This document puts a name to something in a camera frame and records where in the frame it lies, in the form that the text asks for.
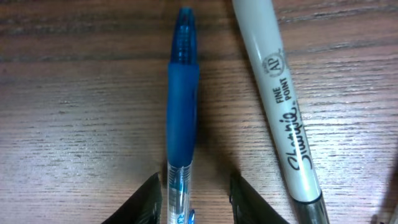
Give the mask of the grey Sharpie marker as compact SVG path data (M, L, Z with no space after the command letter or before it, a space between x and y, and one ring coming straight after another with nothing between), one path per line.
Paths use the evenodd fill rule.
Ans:
M329 218L271 0L233 0L233 9L299 223Z

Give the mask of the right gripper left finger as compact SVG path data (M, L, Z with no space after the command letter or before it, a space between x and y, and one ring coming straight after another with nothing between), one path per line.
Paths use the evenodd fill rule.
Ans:
M159 224L161 212L162 190L156 172L102 224Z

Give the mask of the black ballpoint pen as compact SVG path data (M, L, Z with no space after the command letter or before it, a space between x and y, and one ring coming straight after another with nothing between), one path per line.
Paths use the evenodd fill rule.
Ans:
M390 220L386 224L398 224L398 210L395 209Z

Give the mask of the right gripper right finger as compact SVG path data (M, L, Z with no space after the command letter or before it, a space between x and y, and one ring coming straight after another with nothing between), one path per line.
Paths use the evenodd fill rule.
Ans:
M289 224L240 174L230 177L229 202L234 224Z

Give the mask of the blue ballpoint pen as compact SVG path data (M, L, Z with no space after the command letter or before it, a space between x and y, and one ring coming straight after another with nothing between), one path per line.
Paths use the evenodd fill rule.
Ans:
M193 223L190 193L200 70L195 16L190 7L179 10L167 73L167 222Z

